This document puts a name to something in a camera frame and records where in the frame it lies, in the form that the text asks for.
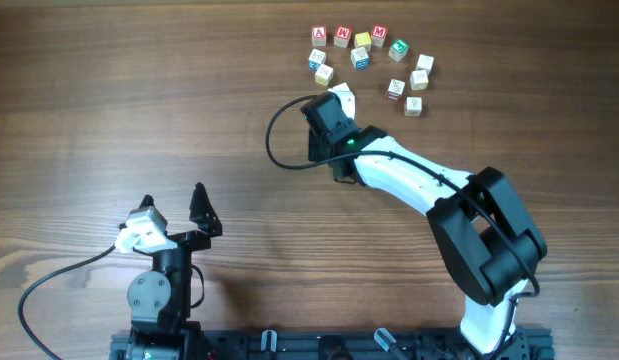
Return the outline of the red sided white block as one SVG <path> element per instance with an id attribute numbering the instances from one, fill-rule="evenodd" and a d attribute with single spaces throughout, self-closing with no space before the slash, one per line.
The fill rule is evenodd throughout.
<path id="1" fill-rule="evenodd" d="M 386 97 L 393 101 L 399 101 L 403 95 L 405 83 L 401 80 L 391 79 L 387 89 Z"/>

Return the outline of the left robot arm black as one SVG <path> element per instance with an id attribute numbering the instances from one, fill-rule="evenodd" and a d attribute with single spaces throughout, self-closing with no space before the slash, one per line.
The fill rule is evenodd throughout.
<path id="1" fill-rule="evenodd" d="M 121 226 L 115 247 L 122 253 L 139 253 L 152 259 L 150 270 L 130 283 L 127 301 L 131 330 L 111 338 L 111 359 L 213 359 L 216 351 L 190 311 L 202 301 L 192 300 L 191 281 L 200 274 L 192 254 L 211 247 L 222 234 L 218 219 L 202 183 L 195 185 L 189 205 L 194 230 L 169 234 L 168 221 L 147 195 Z"/>

